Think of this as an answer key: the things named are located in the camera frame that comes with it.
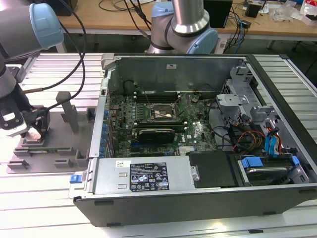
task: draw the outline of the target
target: robotic arm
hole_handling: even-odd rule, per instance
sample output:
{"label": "robotic arm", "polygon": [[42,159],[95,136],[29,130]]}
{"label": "robotic arm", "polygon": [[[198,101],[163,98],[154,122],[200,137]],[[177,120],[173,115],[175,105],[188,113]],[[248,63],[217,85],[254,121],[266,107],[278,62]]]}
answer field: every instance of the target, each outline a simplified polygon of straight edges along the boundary
{"label": "robotic arm", "polygon": [[49,115],[41,114],[44,108],[30,105],[4,62],[62,43],[61,25],[45,3],[0,0],[0,29],[0,129],[5,135],[15,136],[32,126],[43,134]]}
{"label": "robotic arm", "polygon": [[152,10],[150,54],[209,54],[218,41],[203,0],[172,0]]}

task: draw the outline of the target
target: wooden table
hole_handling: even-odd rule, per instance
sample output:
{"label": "wooden table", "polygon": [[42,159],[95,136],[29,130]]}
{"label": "wooden table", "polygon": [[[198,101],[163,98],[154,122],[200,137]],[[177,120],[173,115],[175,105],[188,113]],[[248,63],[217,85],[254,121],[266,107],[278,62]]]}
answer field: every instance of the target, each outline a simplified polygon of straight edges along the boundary
{"label": "wooden table", "polygon": [[[135,28],[127,11],[110,12],[99,8],[100,0],[78,0],[75,9],[76,13],[85,25],[88,34],[118,34],[118,35],[140,35]],[[237,8],[241,0],[234,0],[234,10],[243,20],[251,22],[246,38],[266,39],[266,40],[295,40],[295,41],[317,41],[317,27],[308,26],[302,21],[293,19],[292,22],[274,22],[268,14],[258,14],[257,18],[246,17],[245,12]],[[116,10],[110,0],[105,0],[101,6],[106,9]],[[145,4],[143,12],[151,20],[153,4]],[[135,13],[132,13],[137,25],[150,34],[143,20]],[[76,18],[59,17],[60,21],[70,33],[82,33]],[[217,28],[219,41],[216,53],[222,54],[227,40],[235,33],[236,25],[232,19],[228,20],[225,28]],[[63,47],[58,47],[59,52],[63,52]]]}

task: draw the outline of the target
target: light blue joint cover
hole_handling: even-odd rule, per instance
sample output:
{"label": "light blue joint cover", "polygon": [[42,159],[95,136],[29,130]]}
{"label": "light blue joint cover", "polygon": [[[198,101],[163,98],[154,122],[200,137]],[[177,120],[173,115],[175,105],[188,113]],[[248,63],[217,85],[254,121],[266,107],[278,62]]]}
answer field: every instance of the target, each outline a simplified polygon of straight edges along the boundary
{"label": "light blue joint cover", "polygon": [[298,166],[299,165],[299,159],[297,158],[297,156],[294,155],[292,157],[292,159],[293,159],[293,162],[294,162],[295,166]]}
{"label": "light blue joint cover", "polygon": [[44,49],[47,50],[64,41],[58,18],[48,4],[31,4],[30,19],[36,39]]}
{"label": "light blue joint cover", "polygon": [[208,28],[189,47],[188,54],[210,54],[218,42],[218,33],[213,28]]}
{"label": "light blue joint cover", "polygon": [[152,17],[167,16],[174,14],[173,4],[171,1],[159,2],[152,8]]}
{"label": "light blue joint cover", "polygon": [[245,157],[243,160],[241,160],[241,162],[244,168],[263,166],[262,160],[258,156]]}

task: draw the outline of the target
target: warning label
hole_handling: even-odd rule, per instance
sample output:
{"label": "warning label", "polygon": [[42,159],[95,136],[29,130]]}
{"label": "warning label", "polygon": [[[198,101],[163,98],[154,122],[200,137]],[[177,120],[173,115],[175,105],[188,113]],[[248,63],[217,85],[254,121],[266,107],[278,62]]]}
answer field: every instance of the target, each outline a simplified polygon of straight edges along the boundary
{"label": "warning label", "polygon": [[130,164],[132,192],[169,190],[166,163]]}

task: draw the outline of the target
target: workbench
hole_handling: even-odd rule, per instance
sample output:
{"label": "workbench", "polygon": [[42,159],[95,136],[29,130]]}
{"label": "workbench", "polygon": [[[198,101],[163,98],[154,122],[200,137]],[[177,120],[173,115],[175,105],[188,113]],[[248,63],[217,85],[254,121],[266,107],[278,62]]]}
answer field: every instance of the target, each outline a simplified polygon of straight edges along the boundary
{"label": "workbench", "polygon": [[[127,11],[109,12],[99,8],[100,0],[78,0],[75,9],[76,13],[84,23],[88,34],[116,34],[116,35],[140,35],[135,28],[130,15]],[[317,27],[308,26],[304,22],[293,19],[292,22],[274,22],[268,14],[258,14],[256,18],[246,17],[245,12],[240,10],[241,6],[236,8],[241,0],[234,0],[233,7],[235,12],[243,20],[251,22],[251,27],[245,38],[262,39],[262,40],[290,40],[290,41],[317,41]],[[151,20],[153,3],[142,6],[144,14]],[[110,0],[105,0],[102,7],[115,10]],[[132,12],[137,25],[145,30],[147,34],[151,34],[147,29],[143,20]],[[70,33],[83,33],[76,18],[72,16],[59,17],[63,25]],[[236,31],[234,20],[229,19],[225,28],[216,29],[219,35],[219,41],[216,46],[215,53],[222,54],[225,43],[232,37]],[[58,52],[65,51],[64,45],[57,47]]]}
{"label": "workbench", "polygon": [[[108,55],[111,62],[113,54]],[[85,56],[86,84],[79,96],[71,101],[78,111],[97,105],[103,77],[100,74],[101,56],[102,54],[86,54]],[[282,59],[278,55],[257,55],[256,58],[308,132],[317,141],[316,88],[289,59]],[[65,77],[78,60],[77,54],[41,54],[38,58],[30,59],[24,65],[27,76],[21,87],[28,89],[40,85],[51,85]],[[41,101],[44,106],[50,106],[54,103],[58,91],[71,91],[71,93],[77,91],[81,77],[82,69],[79,68],[62,85],[46,92],[28,95],[30,103],[38,104]],[[259,88],[259,92],[268,103],[265,91]],[[5,172],[5,162],[10,159],[18,140],[19,136],[0,138],[1,238],[188,236],[294,238],[312,237],[317,234],[317,200],[302,203],[280,215],[96,228],[68,197],[69,179],[72,173],[8,175]]]}

